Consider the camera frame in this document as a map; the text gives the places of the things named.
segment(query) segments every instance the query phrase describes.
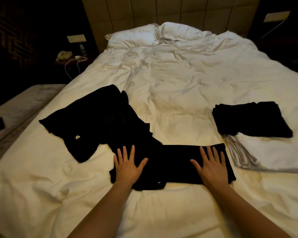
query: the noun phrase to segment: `padded headboard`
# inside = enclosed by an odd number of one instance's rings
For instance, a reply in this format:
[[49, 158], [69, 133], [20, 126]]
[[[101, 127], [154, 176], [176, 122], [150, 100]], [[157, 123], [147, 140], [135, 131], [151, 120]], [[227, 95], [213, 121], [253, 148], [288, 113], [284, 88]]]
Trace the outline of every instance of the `padded headboard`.
[[82, 0], [99, 52], [104, 35], [166, 21], [247, 36], [260, 0]]

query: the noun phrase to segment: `white duvet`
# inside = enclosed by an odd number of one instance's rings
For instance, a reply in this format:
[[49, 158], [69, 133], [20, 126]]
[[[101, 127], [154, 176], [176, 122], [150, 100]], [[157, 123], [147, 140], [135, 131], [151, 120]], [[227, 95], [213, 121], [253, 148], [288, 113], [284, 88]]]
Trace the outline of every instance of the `white duvet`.
[[[0, 161], [4, 236], [64, 238], [111, 188], [113, 153], [107, 145], [78, 164], [63, 141], [38, 122], [110, 84], [127, 92], [130, 105], [163, 144], [221, 143], [211, 114], [215, 104], [260, 101], [279, 105], [298, 142], [298, 74], [270, 60], [250, 40], [226, 32], [189, 42], [107, 50], [56, 96]], [[232, 161], [231, 165], [237, 178], [234, 189], [298, 237], [298, 174], [242, 170]], [[131, 192], [117, 236], [237, 233], [204, 186], [167, 183], [163, 190]]]

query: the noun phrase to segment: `bottle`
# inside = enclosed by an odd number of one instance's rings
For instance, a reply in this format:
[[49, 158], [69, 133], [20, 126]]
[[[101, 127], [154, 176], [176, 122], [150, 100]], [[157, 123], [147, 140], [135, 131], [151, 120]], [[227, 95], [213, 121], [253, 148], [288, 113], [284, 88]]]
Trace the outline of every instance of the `bottle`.
[[84, 48], [83, 44], [79, 43], [79, 48], [81, 49], [81, 52], [82, 52], [83, 56], [86, 57], [87, 53], [85, 51], [85, 48]]

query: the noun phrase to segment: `switch panel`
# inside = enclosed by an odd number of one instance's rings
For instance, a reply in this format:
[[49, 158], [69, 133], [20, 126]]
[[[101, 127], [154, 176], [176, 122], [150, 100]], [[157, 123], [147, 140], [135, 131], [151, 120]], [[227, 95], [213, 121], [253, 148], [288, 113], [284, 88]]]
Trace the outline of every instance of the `switch panel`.
[[86, 38], [83, 34], [82, 35], [67, 36], [67, 39], [69, 40], [70, 43], [72, 43], [72, 42], [85, 42], [86, 41]]
[[268, 13], [265, 17], [264, 22], [283, 21], [288, 18], [289, 14], [290, 11]]

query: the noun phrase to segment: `forearm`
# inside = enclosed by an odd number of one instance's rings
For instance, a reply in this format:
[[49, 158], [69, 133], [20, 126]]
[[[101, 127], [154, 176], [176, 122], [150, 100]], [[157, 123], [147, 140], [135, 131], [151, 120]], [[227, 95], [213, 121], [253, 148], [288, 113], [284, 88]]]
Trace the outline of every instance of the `forearm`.
[[115, 237], [130, 192], [131, 185], [115, 182], [68, 238]]
[[251, 206], [229, 185], [212, 190], [222, 208], [232, 218], [243, 237], [289, 238], [290, 236]]

